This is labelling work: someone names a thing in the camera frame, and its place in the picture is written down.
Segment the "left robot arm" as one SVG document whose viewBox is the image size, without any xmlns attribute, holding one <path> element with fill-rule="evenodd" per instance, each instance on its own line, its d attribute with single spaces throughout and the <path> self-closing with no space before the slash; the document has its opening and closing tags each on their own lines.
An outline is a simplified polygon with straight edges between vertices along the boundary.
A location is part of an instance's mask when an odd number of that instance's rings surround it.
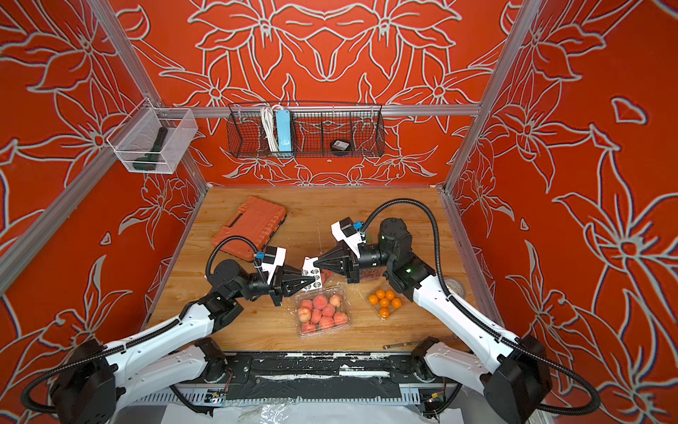
<svg viewBox="0 0 678 424">
<path fill-rule="evenodd" d="M 90 340 L 67 364 L 37 376 L 20 394 L 29 411 L 56 415 L 62 423 L 106 423 L 118 411 L 152 391 L 193 380 L 207 369 L 225 369 L 226 359 L 212 335 L 232 324 L 240 300 L 268 296 L 275 306 L 313 284 L 313 275 L 288 266 L 282 247 L 254 251 L 255 272 L 235 260 L 215 264 L 229 236 L 208 257 L 205 277 L 211 291 L 189 302 L 173 318 L 108 344 Z"/>
</svg>

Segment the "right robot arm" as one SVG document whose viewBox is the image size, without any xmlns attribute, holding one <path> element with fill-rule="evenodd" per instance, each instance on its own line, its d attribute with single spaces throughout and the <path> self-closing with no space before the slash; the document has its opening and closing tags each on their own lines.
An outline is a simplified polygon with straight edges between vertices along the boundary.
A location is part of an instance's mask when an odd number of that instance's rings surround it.
<svg viewBox="0 0 678 424">
<path fill-rule="evenodd" d="M 367 243 L 365 232 L 372 221 L 397 204 L 414 206 L 427 215 L 433 231 L 433 266 L 414 253 L 412 235 L 401 218 L 383 220 L 376 243 Z M 574 370 L 549 360 L 538 339 L 506 330 L 451 291 L 442 275 L 437 220 L 424 203 L 393 199 L 381 204 L 364 222 L 345 218 L 333 223 L 331 232 L 337 244 L 315 261 L 315 267 L 342 274 L 350 284 L 360 281 L 363 269 L 385 268 L 385 277 L 397 293 L 432 314 L 471 350 L 459 352 L 429 337 L 414 353 L 435 376 L 483 395 L 505 422 L 526 423 L 536 411 L 582 416 L 600 408 L 598 390 Z M 552 372 L 579 383 L 588 392 L 589 401 L 570 407 L 545 404 L 553 388 Z"/>
</svg>

